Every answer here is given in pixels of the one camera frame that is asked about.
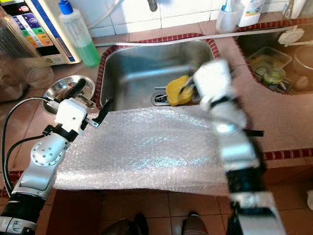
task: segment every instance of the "bottle cap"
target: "bottle cap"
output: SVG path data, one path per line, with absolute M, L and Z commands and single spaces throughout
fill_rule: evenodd
M 59 7 L 64 15 L 69 15 L 73 12 L 73 8 L 69 1 L 61 0 L 59 2 Z

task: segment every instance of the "yellow sponge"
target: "yellow sponge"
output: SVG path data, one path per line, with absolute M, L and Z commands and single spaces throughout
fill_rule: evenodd
M 194 90 L 189 89 L 189 87 L 186 87 L 179 95 L 180 90 L 186 85 L 187 82 L 188 76 L 186 75 L 175 79 L 167 84 L 166 93 L 170 105 L 176 106 L 186 104 L 192 100 Z

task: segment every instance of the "dish soap bottle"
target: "dish soap bottle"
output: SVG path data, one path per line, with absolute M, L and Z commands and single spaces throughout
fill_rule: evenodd
M 66 29 L 77 53 L 88 67 L 97 66 L 101 58 L 93 44 L 84 19 L 78 9 L 72 8 L 68 0 L 61 0 L 60 21 Z
M 243 14 L 238 21 L 239 27 L 258 23 L 265 0 L 241 0 L 245 6 Z

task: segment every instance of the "stainless steel bowl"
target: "stainless steel bowl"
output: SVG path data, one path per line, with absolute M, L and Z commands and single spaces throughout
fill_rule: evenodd
M 64 98 L 65 94 L 73 86 L 75 86 L 78 80 L 81 78 L 86 80 L 86 85 L 84 86 L 80 94 L 82 94 L 87 99 L 91 99 L 95 90 L 94 82 L 90 78 L 82 76 L 82 75 L 72 75 L 72 76 L 61 78 L 59 81 L 52 84 L 52 86 L 45 92 L 44 97 L 49 97 L 53 99 Z M 47 102 L 43 101 L 42 106 L 44 110 L 46 110 L 49 114 L 52 114 L 52 115 L 57 114 L 58 110 L 49 106 Z

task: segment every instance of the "sink drain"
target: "sink drain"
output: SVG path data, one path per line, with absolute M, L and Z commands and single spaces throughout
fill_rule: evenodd
M 164 91 L 155 92 L 151 96 L 151 103 L 155 106 L 169 105 L 167 101 L 167 94 Z

